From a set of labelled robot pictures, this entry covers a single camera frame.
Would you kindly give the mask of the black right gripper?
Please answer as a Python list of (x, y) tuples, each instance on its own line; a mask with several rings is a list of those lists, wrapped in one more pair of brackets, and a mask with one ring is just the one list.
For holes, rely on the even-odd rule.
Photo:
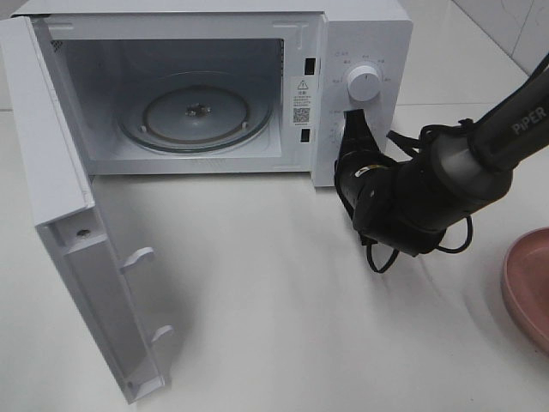
[[(359, 115), (357, 140), (356, 118)], [(397, 162), (383, 154), (377, 145), (364, 110), (344, 112), (344, 128), (337, 160), (339, 168), (334, 175), (336, 192), (345, 210), (354, 210), (361, 191), (376, 172), (389, 169)]]

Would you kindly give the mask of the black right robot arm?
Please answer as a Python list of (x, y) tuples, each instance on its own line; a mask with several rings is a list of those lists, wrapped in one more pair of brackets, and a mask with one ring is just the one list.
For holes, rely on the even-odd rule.
[(363, 110), (348, 111), (335, 183), (353, 228), (370, 237), (443, 231), (497, 201), (518, 164), (548, 145), (548, 60), (478, 121), (430, 124), (389, 139), (410, 157), (382, 154)]

